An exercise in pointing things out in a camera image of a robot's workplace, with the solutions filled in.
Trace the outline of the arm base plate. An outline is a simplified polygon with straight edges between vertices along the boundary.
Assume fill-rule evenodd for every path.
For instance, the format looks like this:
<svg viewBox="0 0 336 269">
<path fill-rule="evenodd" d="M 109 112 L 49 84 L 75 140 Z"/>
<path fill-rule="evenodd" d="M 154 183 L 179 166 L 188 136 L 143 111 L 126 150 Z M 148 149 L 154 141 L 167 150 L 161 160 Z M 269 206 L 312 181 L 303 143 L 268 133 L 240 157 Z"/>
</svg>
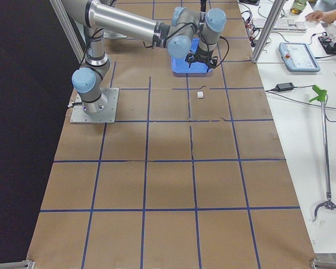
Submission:
<svg viewBox="0 0 336 269">
<path fill-rule="evenodd" d="M 119 99 L 118 88 L 101 88 L 101 97 L 94 103 L 85 103 L 77 94 L 75 101 L 81 103 L 73 106 L 72 124 L 115 123 L 116 109 Z"/>
</svg>

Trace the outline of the person hand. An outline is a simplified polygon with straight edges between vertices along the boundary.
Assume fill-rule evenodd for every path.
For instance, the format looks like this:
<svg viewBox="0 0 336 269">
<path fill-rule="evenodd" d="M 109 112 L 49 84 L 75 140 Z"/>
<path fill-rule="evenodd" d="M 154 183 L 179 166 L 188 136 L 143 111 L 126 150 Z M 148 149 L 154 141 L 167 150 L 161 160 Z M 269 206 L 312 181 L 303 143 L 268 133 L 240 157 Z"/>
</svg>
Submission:
<svg viewBox="0 0 336 269">
<path fill-rule="evenodd" d="M 321 21 L 324 18 L 324 12 L 323 11 L 314 11 L 305 16 L 306 21 Z"/>
</svg>

